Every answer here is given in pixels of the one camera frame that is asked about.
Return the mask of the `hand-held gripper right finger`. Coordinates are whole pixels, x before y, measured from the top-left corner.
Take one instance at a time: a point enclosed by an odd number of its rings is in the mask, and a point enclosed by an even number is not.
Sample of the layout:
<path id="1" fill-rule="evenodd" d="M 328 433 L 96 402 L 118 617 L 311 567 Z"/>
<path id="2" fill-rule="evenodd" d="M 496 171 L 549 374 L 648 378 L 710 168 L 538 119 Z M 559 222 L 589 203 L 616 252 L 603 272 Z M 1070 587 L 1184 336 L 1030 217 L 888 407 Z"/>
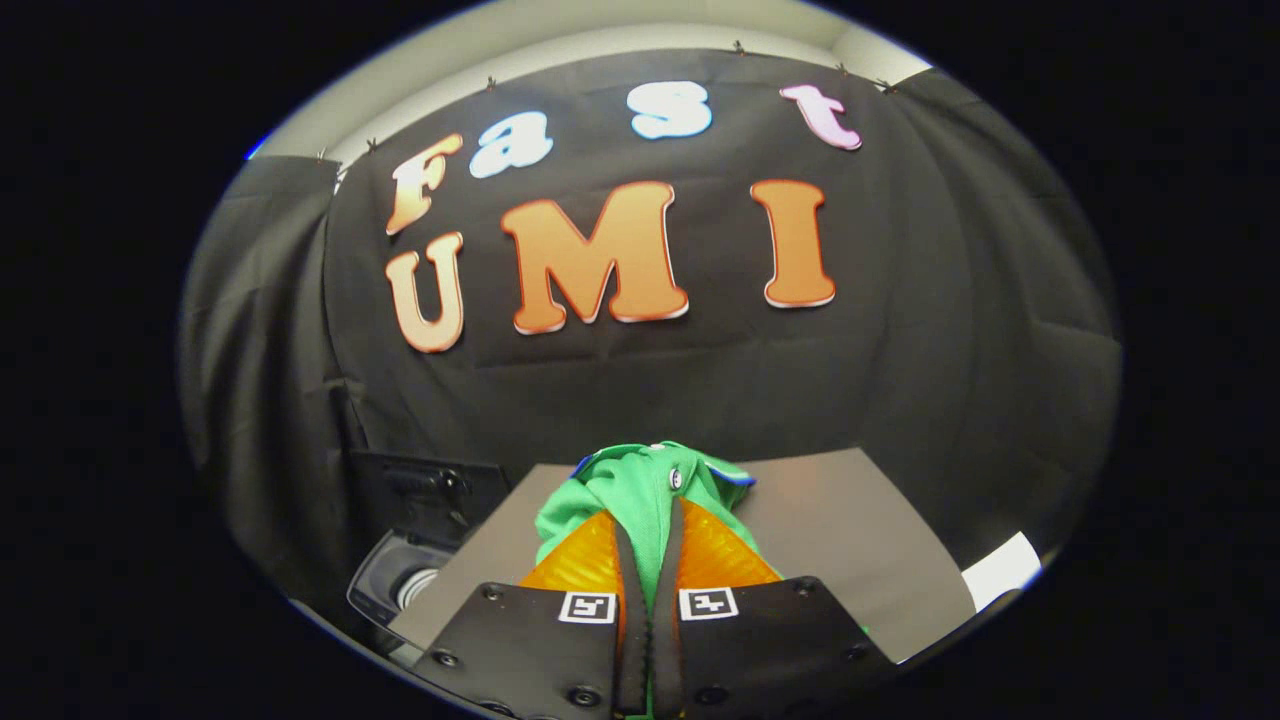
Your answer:
<path id="1" fill-rule="evenodd" d="M 672 509 L 652 616 L 658 719 L 837 719 L 896 664 L 818 577 L 781 577 L 717 515 Z"/>

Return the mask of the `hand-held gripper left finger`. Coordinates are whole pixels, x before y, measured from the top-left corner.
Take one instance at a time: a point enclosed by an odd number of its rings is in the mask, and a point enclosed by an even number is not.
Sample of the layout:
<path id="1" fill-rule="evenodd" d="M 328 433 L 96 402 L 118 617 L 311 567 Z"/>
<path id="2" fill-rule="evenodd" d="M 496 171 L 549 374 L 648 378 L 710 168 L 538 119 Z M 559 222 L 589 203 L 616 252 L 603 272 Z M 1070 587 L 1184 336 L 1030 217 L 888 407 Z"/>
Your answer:
<path id="1" fill-rule="evenodd" d="M 509 719 L 646 712 L 648 611 L 634 548 L 602 510 L 516 584 L 474 588 L 415 676 Z"/>

